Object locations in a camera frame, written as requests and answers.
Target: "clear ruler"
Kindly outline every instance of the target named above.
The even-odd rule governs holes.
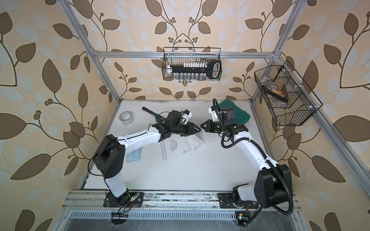
[[[167,153],[166,153],[166,147],[164,145],[164,140],[161,141],[161,149],[162,149],[163,160],[167,160]]]

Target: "wallpaper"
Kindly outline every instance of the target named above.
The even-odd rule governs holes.
[[[369,1],[307,4],[283,58],[318,95],[325,113],[369,167]],[[293,173],[293,189],[312,231],[368,230],[370,201],[315,120],[278,127],[262,97],[256,108],[275,157]]]
[[[70,0],[95,50],[273,51],[293,0]]]
[[[293,191],[311,230],[367,231],[370,201],[314,118],[278,127],[264,100],[255,106],[276,160],[292,171]]]
[[[257,85],[253,73],[266,66],[263,59],[223,59],[220,81],[172,80],[162,76],[162,60],[106,58],[103,62],[122,99],[192,100],[249,99]],[[100,90],[105,94],[105,87]]]
[[[370,2],[306,6],[283,58],[314,89],[323,110],[370,169]]]
[[[52,0],[0,1],[1,230],[50,230],[116,106]]]

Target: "hanging wire basket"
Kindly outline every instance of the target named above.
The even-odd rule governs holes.
[[[222,73],[221,48],[190,48],[163,48],[163,79],[167,81],[174,79],[220,81]]]
[[[257,86],[277,126],[300,126],[306,122],[323,104],[309,85],[302,79],[296,83],[289,71],[292,65],[270,65],[254,73]],[[315,96],[311,102],[303,93],[306,88]]]

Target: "triangle ruler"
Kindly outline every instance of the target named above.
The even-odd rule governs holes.
[[[194,137],[194,151],[196,151],[201,145],[202,145],[202,142]]]

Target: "green rag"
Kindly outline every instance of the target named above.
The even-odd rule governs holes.
[[[231,102],[228,99],[219,103],[219,106],[220,106],[220,108],[233,108],[234,112],[235,112],[236,120],[238,121],[238,124],[245,124],[250,119],[250,115],[247,112],[240,109],[238,106],[236,106],[233,102]]]

